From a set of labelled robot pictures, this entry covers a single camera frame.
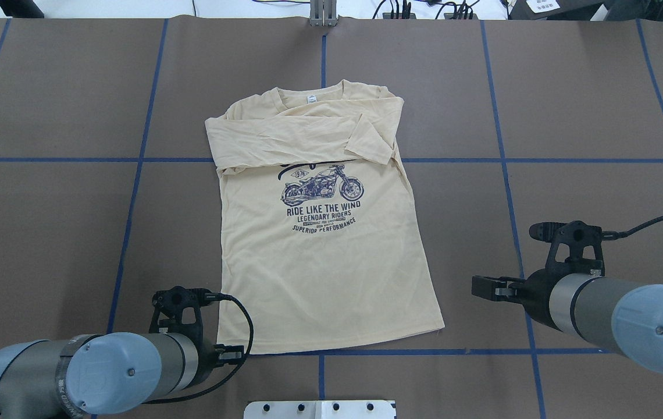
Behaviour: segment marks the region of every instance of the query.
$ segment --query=motorcycle graphic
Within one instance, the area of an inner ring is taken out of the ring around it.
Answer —
[[[331,165],[327,170],[319,172],[315,176],[300,180],[299,183],[286,183],[281,198],[288,207],[296,207],[311,199],[324,199],[334,196],[337,190],[347,201],[358,201],[363,196],[363,184],[355,177],[348,177],[343,172],[344,165]]]

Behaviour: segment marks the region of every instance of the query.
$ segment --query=table surface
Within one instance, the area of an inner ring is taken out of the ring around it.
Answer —
[[[663,23],[388,23],[0,19],[0,347],[145,332],[154,291],[219,289],[204,119],[348,79],[405,100],[398,141],[446,328],[252,356],[218,392],[114,417],[365,398],[402,418],[663,417],[663,375],[470,296],[472,275],[541,268],[532,223],[663,214]],[[663,283],[663,225],[604,253],[609,275]]]

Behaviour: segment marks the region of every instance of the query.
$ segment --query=white label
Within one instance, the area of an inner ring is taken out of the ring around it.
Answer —
[[[528,7],[533,10],[533,13],[544,13],[560,8],[557,0],[526,0],[526,2],[528,2]]]

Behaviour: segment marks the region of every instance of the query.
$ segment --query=folded sleeve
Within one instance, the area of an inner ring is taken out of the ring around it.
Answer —
[[[367,159],[386,164],[393,148],[367,117],[275,116],[205,122],[219,172],[284,164]]]

